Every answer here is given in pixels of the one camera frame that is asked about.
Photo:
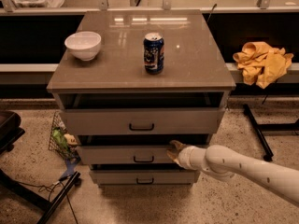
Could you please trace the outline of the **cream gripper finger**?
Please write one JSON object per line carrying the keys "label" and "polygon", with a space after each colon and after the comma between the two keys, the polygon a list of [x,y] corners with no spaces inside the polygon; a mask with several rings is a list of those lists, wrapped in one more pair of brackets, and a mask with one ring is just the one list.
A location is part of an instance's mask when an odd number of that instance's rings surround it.
{"label": "cream gripper finger", "polygon": [[171,150],[166,151],[167,156],[177,165],[180,165],[179,160],[178,160],[178,154],[177,152],[172,152]]}
{"label": "cream gripper finger", "polygon": [[181,151],[182,149],[184,149],[186,147],[185,144],[179,142],[178,140],[172,140],[170,142],[170,145],[172,146],[172,148],[176,151]]}

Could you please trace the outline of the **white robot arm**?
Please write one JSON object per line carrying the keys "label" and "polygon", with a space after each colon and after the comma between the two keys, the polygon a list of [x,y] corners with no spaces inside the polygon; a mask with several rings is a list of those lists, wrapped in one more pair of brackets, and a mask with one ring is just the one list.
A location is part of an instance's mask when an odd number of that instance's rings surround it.
{"label": "white robot arm", "polygon": [[242,175],[287,202],[299,205],[298,170],[244,156],[220,145],[200,148],[177,140],[170,145],[167,155],[181,168],[200,171],[221,181]]}

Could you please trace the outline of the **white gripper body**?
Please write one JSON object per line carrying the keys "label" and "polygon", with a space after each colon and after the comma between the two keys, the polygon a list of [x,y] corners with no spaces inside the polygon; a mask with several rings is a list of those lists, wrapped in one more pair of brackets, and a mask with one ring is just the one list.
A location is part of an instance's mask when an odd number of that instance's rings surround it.
{"label": "white gripper body", "polygon": [[178,154],[178,165],[184,169],[203,171],[207,168],[206,150],[195,146],[186,146]]}

